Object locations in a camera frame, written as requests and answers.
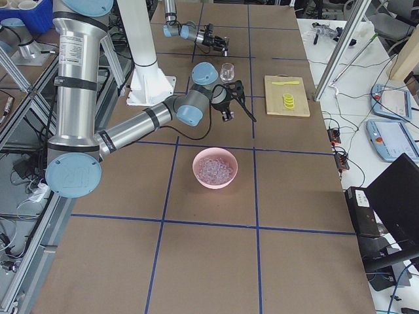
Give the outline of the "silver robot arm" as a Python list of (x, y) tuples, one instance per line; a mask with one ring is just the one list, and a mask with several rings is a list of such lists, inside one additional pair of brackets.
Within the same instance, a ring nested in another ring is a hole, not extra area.
[[(117, 90), (129, 86), (129, 105), (142, 111), (111, 128), (104, 128), (117, 99), (98, 101), (100, 54), (116, 68), (108, 21), (113, 7), (122, 19), (132, 56), (132, 74), (115, 77)], [(144, 1), (55, 1), (53, 24), (59, 33), (56, 131), (48, 140), (45, 180), (65, 198), (91, 193), (100, 183), (101, 161), (120, 148), (164, 128), (173, 119), (197, 126), (206, 113), (217, 110), (223, 120), (233, 115), (232, 100), (244, 96), (240, 81), (222, 82), (216, 68), (202, 62), (192, 70), (185, 96), (174, 94), (175, 77), (158, 65), (149, 13)]]
[(224, 56), (228, 55), (229, 38), (219, 37), (213, 34), (214, 25), (204, 25), (200, 29), (193, 21), (181, 23), (177, 19), (177, 7), (175, 1), (163, 1), (165, 10), (165, 24), (163, 33), (166, 37), (181, 37), (182, 39), (192, 41), (195, 44), (201, 44), (218, 52)]

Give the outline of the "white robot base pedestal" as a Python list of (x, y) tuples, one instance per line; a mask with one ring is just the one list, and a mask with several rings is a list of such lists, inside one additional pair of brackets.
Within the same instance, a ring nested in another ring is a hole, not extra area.
[(173, 95), (174, 83), (159, 68), (146, 2), (117, 3), (134, 62), (127, 104), (156, 105)]

